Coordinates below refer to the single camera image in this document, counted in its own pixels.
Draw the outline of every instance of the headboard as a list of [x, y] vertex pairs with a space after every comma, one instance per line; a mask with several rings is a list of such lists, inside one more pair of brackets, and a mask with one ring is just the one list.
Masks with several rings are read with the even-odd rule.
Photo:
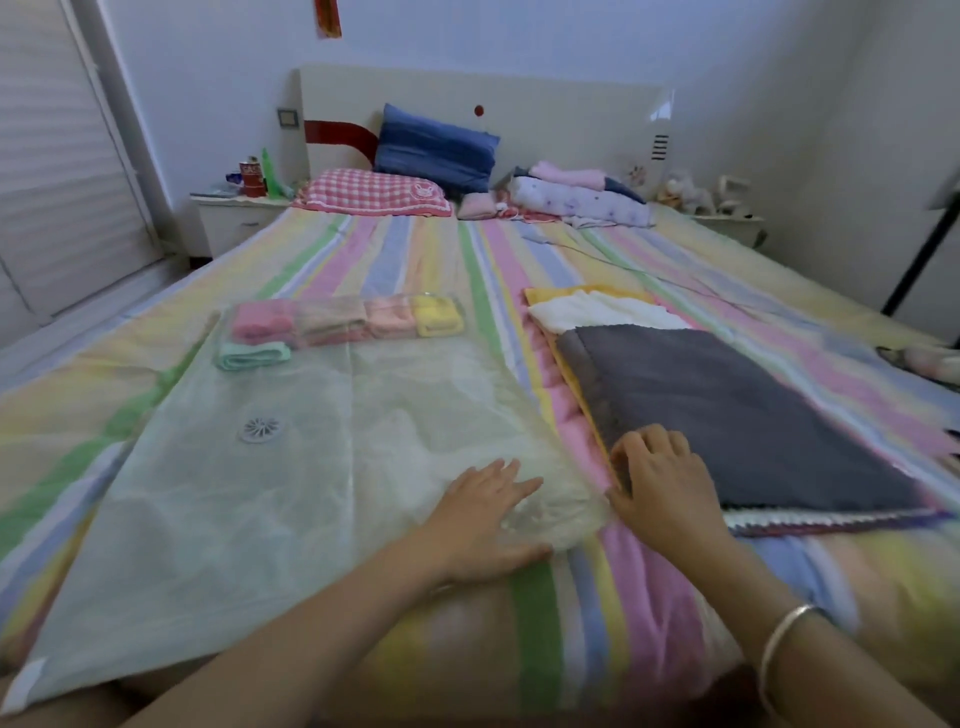
[[492, 182], [549, 159], [660, 183], [673, 90], [655, 85], [560, 81], [451, 71], [311, 64], [300, 69], [310, 173], [371, 167], [385, 103], [500, 136]]

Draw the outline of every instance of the folded gray blanket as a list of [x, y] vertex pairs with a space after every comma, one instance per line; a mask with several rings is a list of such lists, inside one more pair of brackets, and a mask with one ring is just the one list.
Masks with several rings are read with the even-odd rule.
[[923, 506], [910, 478], [708, 331], [575, 328], [557, 343], [608, 448], [653, 423], [683, 432], [725, 508]]

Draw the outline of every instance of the wardrobe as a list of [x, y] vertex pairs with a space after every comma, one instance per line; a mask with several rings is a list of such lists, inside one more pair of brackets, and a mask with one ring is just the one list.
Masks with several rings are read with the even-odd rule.
[[66, 3], [0, 10], [0, 347], [162, 257]]

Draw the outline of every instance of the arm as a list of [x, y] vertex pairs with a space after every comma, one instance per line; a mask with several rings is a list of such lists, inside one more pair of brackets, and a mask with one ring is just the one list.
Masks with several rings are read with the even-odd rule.
[[536, 491], [519, 463], [468, 470], [430, 519], [366, 564], [227, 650], [125, 726], [304, 725], [333, 682], [433, 589], [494, 578], [545, 558], [549, 546], [499, 546], [500, 521]]
[[[633, 496], [608, 492], [621, 519], [692, 582], [759, 668], [780, 620], [802, 604], [727, 530], [707, 466], [679, 432], [631, 432], [613, 448], [629, 465]], [[769, 691], [801, 726], [945, 726], [829, 621], [800, 618], [774, 656]]]

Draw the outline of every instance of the wall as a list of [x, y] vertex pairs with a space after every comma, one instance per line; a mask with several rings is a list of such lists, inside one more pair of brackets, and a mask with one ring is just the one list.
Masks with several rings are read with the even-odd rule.
[[[960, 166], [960, 3], [885, 0], [816, 147], [774, 255], [874, 308], [883, 306], [940, 212], [925, 208]], [[897, 318], [960, 334], [960, 231]]]
[[751, 177], [775, 220], [836, 101], [872, 0], [340, 0], [318, 40], [310, 0], [99, 0], [161, 182], [186, 196], [263, 145], [306, 172], [295, 69], [338, 61], [647, 82], [678, 90], [672, 162], [701, 183]]

